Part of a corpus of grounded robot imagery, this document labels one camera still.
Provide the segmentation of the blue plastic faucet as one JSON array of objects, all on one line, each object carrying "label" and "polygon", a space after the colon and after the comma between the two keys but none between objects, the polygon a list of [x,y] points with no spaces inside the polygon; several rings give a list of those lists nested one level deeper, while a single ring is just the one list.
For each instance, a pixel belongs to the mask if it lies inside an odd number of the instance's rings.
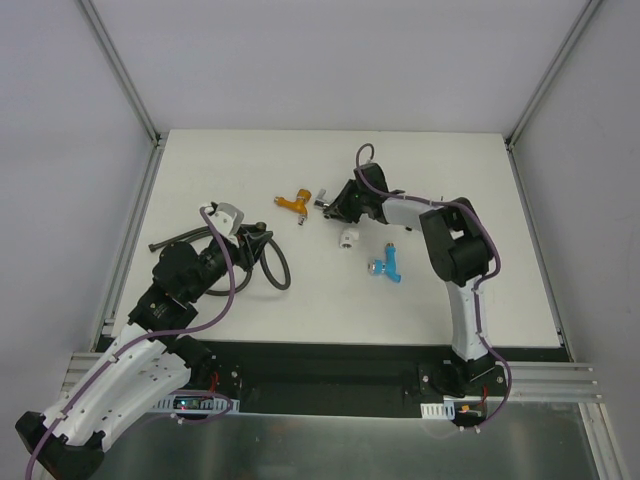
[{"label": "blue plastic faucet", "polygon": [[384,259],[374,259],[369,262],[368,271],[372,276],[384,276],[391,282],[399,284],[402,276],[397,271],[397,249],[392,242],[385,245]]}]

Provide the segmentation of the chrome lever faucet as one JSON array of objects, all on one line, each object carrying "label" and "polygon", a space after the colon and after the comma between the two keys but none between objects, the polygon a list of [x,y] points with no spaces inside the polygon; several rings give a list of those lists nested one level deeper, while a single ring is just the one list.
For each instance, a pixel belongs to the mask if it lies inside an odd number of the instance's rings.
[{"label": "chrome lever faucet", "polygon": [[327,191],[325,189],[321,189],[318,194],[314,198],[314,207],[324,210],[329,207],[331,202],[326,198]]}]

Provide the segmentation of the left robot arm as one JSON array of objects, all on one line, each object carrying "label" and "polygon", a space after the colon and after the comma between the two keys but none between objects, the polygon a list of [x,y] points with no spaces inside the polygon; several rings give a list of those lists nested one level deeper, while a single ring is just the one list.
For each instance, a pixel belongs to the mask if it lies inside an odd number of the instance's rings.
[{"label": "left robot arm", "polygon": [[194,338],[196,301],[236,268],[250,272],[273,237],[262,222],[218,231],[202,251],[166,243],[152,284],[109,348],[74,387],[43,412],[25,412],[15,429],[30,454],[25,476],[41,465],[55,479],[88,479],[116,441],[151,407],[210,380],[211,352]]}]

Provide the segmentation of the white elbow fitting centre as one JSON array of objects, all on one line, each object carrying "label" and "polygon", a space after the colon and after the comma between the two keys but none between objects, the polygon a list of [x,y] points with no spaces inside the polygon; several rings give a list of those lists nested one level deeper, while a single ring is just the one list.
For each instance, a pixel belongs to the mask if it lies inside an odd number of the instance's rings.
[{"label": "white elbow fitting centre", "polygon": [[339,236],[339,247],[341,249],[351,249],[359,241],[360,231],[355,227],[344,228]]}]

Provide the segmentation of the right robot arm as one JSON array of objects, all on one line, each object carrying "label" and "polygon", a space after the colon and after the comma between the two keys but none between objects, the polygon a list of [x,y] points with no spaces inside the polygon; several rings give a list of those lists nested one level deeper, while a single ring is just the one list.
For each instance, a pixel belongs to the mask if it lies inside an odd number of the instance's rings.
[{"label": "right robot arm", "polygon": [[447,289],[453,332],[450,360],[430,375],[431,386],[457,398],[481,388],[496,362],[486,337],[482,292],[495,247],[468,199],[431,201],[390,191],[382,168],[369,163],[354,170],[334,200],[319,194],[314,205],[327,219],[356,224],[366,215],[422,234],[431,267]]}]

